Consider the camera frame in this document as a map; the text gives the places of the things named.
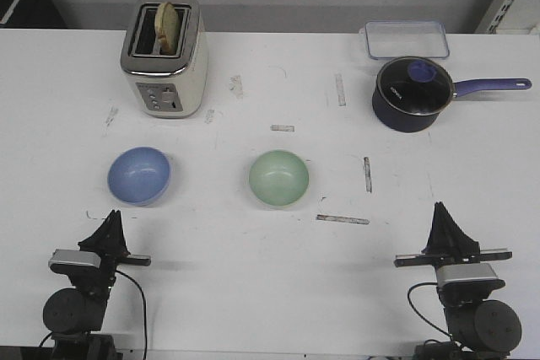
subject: toaster slot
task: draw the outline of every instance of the toaster slot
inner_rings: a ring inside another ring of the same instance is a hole
[[[132,38],[132,47],[129,52],[130,56],[160,58],[177,58],[180,56],[190,8],[187,6],[175,5],[175,11],[178,13],[178,19],[181,22],[180,34],[178,35],[178,46],[176,47],[176,53],[174,55],[165,55],[161,52],[161,47],[159,46],[159,41],[154,28],[154,20],[158,6],[158,4],[147,4],[141,7],[138,15],[137,29]]]

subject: cream toaster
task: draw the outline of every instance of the cream toaster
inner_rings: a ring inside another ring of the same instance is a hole
[[[177,18],[173,16],[172,52],[162,49],[156,32],[156,15],[165,3],[177,13]],[[121,53],[121,69],[144,112],[182,118],[199,108],[206,84],[208,44],[197,0],[139,0]]]

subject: saucepan handle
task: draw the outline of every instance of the saucepan handle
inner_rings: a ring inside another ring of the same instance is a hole
[[[527,78],[472,79],[454,83],[456,97],[480,90],[525,90],[531,86],[532,82]]]

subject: black cable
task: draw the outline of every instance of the black cable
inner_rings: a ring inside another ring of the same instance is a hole
[[[445,330],[442,330],[439,326],[435,325],[434,323],[430,322],[427,318],[425,318],[422,314],[420,314],[420,312],[416,309],[416,307],[414,306],[413,304],[413,301],[411,300],[411,292],[418,288],[418,287],[424,287],[424,286],[437,286],[437,283],[436,282],[421,282],[419,284],[415,284],[413,285],[412,287],[410,287],[407,291],[407,301],[408,301],[408,304],[411,306],[411,308],[413,309],[414,313],[416,315],[418,315],[420,317],[421,320],[423,320],[426,324],[428,324],[429,326],[431,326],[432,328],[435,328],[436,330],[438,330],[440,333],[442,333],[443,335],[446,335],[448,337],[450,337],[450,339],[452,340],[452,335],[448,332],[446,332]]]
[[[141,286],[138,282],[135,281],[134,278],[128,276],[123,271],[116,270],[116,272],[122,276],[124,276],[127,280],[135,284],[138,288],[138,291],[141,292],[141,297],[143,298],[143,319],[144,319],[144,354],[143,354],[143,360],[146,360],[146,353],[148,351],[148,343],[149,343],[149,331],[148,331],[148,325],[147,325],[147,318],[146,318],[146,298],[144,297],[144,292]]]
[[[41,348],[43,347],[43,345],[45,345],[45,342],[46,342],[47,339],[49,339],[51,336],[52,336],[52,332],[47,333],[46,336],[45,336],[45,337],[43,338],[43,340],[41,341],[41,343],[39,344],[39,346],[37,347],[37,349],[35,349],[34,360],[37,360],[38,358],[40,358]]]

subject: white table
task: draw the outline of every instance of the white table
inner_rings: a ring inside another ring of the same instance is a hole
[[[521,318],[512,356],[538,356],[537,37],[449,35],[442,64],[455,81],[527,77],[535,85],[457,99],[429,129],[405,134],[371,109],[374,69],[357,35],[208,33],[206,93],[182,120],[138,108],[120,69],[123,36],[0,30],[0,344],[41,340],[45,301],[69,287],[47,268],[52,251],[77,249],[118,208],[128,249],[153,258],[149,268],[122,267],[147,294],[152,349],[408,355],[425,339],[444,339],[405,296],[435,274],[392,261],[425,247],[434,203],[443,201],[483,249],[514,252],[492,263],[507,282],[492,298]],[[140,145],[164,151],[174,171],[150,207],[120,203],[106,184],[114,158]],[[276,148],[297,153],[310,171],[306,195],[284,210],[264,207],[246,186],[250,164]],[[413,299],[445,326],[434,289]],[[140,297],[123,279],[103,331],[120,348],[142,347]]]

